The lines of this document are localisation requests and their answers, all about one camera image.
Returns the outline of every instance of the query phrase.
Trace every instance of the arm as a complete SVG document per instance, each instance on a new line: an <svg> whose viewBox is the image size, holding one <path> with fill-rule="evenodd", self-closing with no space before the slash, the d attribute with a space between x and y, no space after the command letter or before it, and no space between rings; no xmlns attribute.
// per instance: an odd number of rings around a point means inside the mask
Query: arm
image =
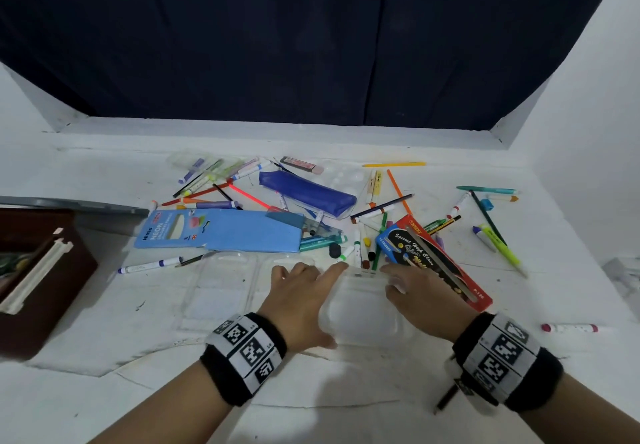
<svg viewBox="0 0 640 444"><path fill-rule="evenodd" d="M424 333L454 343L477 314L435 272L403 265L382 268L404 289L387 286L387 298ZM546 443L637 442L640 424L564 374L549 401L522 412L522 419Z"/></svg>
<svg viewBox="0 0 640 444"><path fill-rule="evenodd" d="M335 347L333 338L318 327L318 312L347 267L337 263L321 276L316 267L303 263L296 264L291 273L284 267L273 268L271 291L258 314L276 326L290 352ZM91 443L204 444L231 408L198 361Z"/></svg>

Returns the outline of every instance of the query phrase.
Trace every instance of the purple pouch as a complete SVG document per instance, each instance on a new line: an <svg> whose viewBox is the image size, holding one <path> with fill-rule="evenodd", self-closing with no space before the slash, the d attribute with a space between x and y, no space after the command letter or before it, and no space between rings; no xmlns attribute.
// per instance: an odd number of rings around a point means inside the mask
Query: purple pouch
<svg viewBox="0 0 640 444"><path fill-rule="evenodd" d="M334 218L339 218L341 214L351 209L358 200L354 195L326 188L284 171L260 171L260 186L273 189L284 196L321 209Z"/></svg>

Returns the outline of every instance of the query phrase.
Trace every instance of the wristband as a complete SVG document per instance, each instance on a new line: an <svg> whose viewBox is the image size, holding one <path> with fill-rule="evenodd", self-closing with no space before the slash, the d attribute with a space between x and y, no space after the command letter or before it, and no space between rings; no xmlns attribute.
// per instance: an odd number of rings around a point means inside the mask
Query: wristband
<svg viewBox="0 0 640 444"><path fill-rule="evenodd" d="M494 405L514 412L542 407L553 395L563 366L507 316L482 313L453 345L458 364L472 386Z"/></svg>
<svg viewBox="0 0 640 444"><path fill-rule="evenodd" d="M235 315L205 340L200 362L226 403L242 406L282 363L287 344L267 318L255 313Z"/></svg>

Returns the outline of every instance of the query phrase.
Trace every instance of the dark blue curtain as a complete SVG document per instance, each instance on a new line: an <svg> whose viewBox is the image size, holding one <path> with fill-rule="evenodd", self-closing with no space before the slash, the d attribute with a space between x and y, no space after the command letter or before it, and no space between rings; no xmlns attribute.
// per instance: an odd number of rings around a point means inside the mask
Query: dark blue curtain
<svg viewBox="0 0 640 444"><path fill-rule="evenodd" d="M488 129L600 0L1 0L0 61L90 115Z"/></svg>

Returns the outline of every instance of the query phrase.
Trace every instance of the brown box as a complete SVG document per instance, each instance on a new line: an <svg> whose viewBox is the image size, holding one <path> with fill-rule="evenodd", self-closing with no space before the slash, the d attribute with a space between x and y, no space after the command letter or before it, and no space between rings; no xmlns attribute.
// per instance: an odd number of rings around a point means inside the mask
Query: brown box
<svg viewBox="0 0 640 444"><path fill-rule="evenodd" d="M71 242L71 250L47 272L17 314L0 312L0 356L23 360L35 356L98 267L74 227L73 211L0 208L0 252L33 253L28 264L0 287L0 301L27 276L58 238Z"/></svg>

